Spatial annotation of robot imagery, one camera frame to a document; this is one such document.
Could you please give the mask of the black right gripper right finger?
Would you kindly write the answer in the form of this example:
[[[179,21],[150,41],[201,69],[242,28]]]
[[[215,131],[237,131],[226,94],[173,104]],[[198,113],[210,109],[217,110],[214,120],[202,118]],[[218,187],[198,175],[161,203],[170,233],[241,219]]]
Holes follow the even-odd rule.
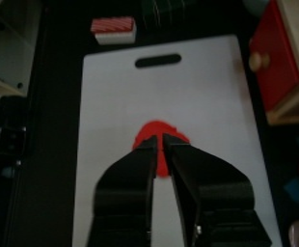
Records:
[[[173,135],[163,143],[185,246],[271,247],[243,172]]]

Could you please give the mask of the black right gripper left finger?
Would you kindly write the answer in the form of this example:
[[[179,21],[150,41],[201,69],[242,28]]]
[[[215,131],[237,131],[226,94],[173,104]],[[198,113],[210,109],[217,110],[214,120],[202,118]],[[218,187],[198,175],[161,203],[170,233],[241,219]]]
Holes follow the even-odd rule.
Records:
[[[87,247],[151,247],[157,167],[153,136],[110,166],[97,183]]]

